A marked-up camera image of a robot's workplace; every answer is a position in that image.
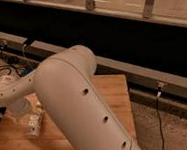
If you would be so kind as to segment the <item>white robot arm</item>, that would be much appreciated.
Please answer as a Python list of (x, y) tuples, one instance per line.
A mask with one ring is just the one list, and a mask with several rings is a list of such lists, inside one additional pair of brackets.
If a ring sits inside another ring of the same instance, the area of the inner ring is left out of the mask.
[(24, 98), (34, 93), (75, 150), (142, 150), (93, 85), (96, 66), (91, 49), (74, 45), (25, 77), (1, 78), (0, 107), (24, 112)]

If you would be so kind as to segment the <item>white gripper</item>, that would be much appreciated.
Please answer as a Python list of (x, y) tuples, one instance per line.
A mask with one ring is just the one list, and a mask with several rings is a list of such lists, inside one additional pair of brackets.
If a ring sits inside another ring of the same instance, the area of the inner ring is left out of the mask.
[(38, 101), (34, 103), (26, 98), (19, 98), (15, 102), (9, 104), (8, 110), (12, 113), (16, 120), (19, 120), (27, 114), (31, 115), (43, 111), (41, 103)]

